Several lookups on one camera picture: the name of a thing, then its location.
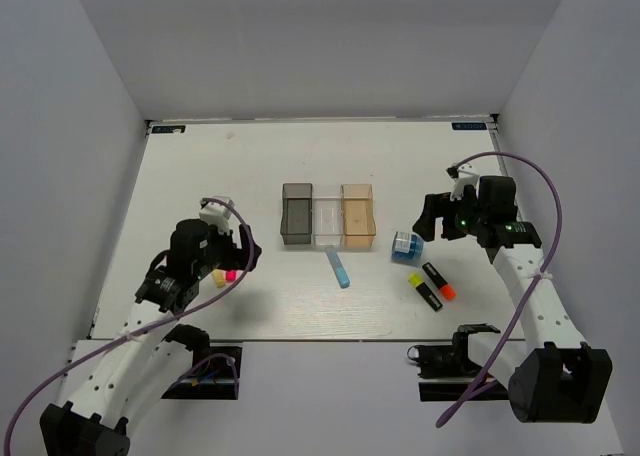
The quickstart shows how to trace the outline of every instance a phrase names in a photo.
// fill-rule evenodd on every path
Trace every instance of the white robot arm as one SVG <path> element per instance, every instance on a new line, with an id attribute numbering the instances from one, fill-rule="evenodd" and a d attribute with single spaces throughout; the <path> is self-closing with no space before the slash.
<path id="1" fill-rule="evenodd" d="M 535 286 L 520 315 L 525 343 L 508 341 L 490 368 L 508 389 L 516 417 L 523 422 L 595 421 L 612 371 L 606 350 L 592 349 L 575 328 L 549 275 L 540 273 L 544 255 L 531 223 L 517 221 L 515 182 L 509 177 L 479 178 L 471 165 L 449 168 L 451 193 L 428 194 L 413 226 L 425 241 L 472 235 L 484 248 L 518 306 L 534 277 Z M 448 347 L 419 346 L 417 362 L 432 377 L 475 375 L 501 339 L 488 325 L 464 325 Z M 435 368 L 434 361 L 449 364 Z"/>
<path id="2" fill-rule="evenodd" d="M 229 198 L 217 200 L 233 207 Z M 177 324 L 176 316 L 195 299 L 200 281 L 213 269 L 251 271 L 261 254 L 253 242 L 249 261 L 248 227 L 240 227 L 242 247 L 233 243 L 229 217 L 228 209 L 203 200 L 199 219 L 176 225 L 169 249 L 154 258 L 123 321 L 119 336 L 128 340 L 101 357 L 62 407 L 50 404 L 42 414 L 49 456 L 126 455 L 128 436 L 140 419 L 189 370 L 196 351 L 206 353 L 207 333 Z M 163 321 L 166 324 L 144 331 Z M 142 334 L 134 337 L 131 332 L 136 330 Z"/>

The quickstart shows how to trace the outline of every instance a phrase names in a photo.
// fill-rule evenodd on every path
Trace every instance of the yellow block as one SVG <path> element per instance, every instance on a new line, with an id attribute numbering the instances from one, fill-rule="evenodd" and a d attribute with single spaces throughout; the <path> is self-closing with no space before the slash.
<path id="1" fill-rule="evenodd" d="M 218 288 L 224 288 L 225 280 L 224 280 L 224 271 L 222 271 L 221 269 L 214 269 L 213 273 L 213 281 L 216 283 L 216 286 Z"/>

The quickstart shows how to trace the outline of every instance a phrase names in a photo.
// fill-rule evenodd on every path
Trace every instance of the tabletop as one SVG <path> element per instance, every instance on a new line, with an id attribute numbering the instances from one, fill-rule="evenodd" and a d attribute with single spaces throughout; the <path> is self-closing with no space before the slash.
<path id="1" fill-rule="evenodd" d="M 121 329 L 175 224 L 197 218 L 200 198 L 214 195 L 233 199 L 263 249 L 237 289 L 185 319 L 214 340 L 436 340 L 465 323 L 504 328 L 513 303 L 473 238 L 425 244 L 421 263 L 431 261 L 458 293 L 438 313 L 407 281 L 420 267 L 390 260 L 395 231 L 411 230 L 424 195 L 451 190 L 445 169 L 492 149 L 487 130 L 454 131 L 451 122 L 433 121 L 188 124 L 183 133 L 150 134 L 92 337 L 109 339 Z M 480 174 L 500 174 L 496 158 L 474 165 Z M 373 246 L 339 253 L 349 288 L 340 289 L 323 251 L 283 244 L 283 183 L 372 185 Z M 206 278 L 192 304 L 218 291 Z M 513 337 L 523 337 L 519 325 Z"/>

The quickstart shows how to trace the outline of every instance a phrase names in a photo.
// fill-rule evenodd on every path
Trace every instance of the white table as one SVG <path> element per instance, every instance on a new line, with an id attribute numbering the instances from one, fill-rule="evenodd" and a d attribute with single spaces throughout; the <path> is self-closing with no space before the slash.
<path id="1" fill-rule="evenodd" d="M 102 341 L 80 341 L 77 359 Z M 411 343 L 243 344 L 237 401 L 159 401 L 130 456 L 598 456 L 621 447 L 606 403 L 591 425 L 522 424 L 507 401 L 420 402 Z M 69 373 L 58 404 L 91 374 Z"/>
<path id="2" fill-rule="evenodd" d="M 472 238 L 425 247 L 423 259 L 458 292 L 439 313 L 407 282 L 415 269 L 390 262 L 394 231 L 411 229 L 424 195 L 451 190 L 445 169 L 492 149 L 487 131 L 453 131 L 449 122 L 193 124 L 183 134 L 152 134 L 93 337 L 110 339 L 121 329 L 149 262 L 168 247 L 175 224 L 197 217 L 199 199 L 213 195 L 235 201 L 264 250 L 236 291 L 189 319 L 214 340 L 433 340 L 449 339 L 464 323 L 504 328 L 513 304 Z M 495 158 L 474 164 L 481 174 L 500 174 Z M 283 245 L 286 182 L 373 185 L 374 245 L 340 254 L 350 288 L 338 287 L 323 252 Z M 207 278 L 196 303 L 216 291 Z M 519 326 L 513 336 L 523 336 Z"/>

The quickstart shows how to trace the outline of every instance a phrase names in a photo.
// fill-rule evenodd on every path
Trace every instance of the yellow highlighter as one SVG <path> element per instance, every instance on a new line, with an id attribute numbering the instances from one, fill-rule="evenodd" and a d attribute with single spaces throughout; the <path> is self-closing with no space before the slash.
<path id="1" fill-rule="evenodd" d="M 422 296 L 427 304 L 431 306 L 431 309 L 433 309 L 434 311 L 440 311 L 442 309 L 442 303 L 436 297 L 436 295 L 431 292 L 429 286 L 427 286 L 427 283 L 425 283 L 420 276 L 418 276 L 416 273 L 413 273 L 411 276 L 409 276 L 409 282 L 411 283 L 411 286 L 416 288 L 416 291 L 420 293 L 420 296 Z"/>

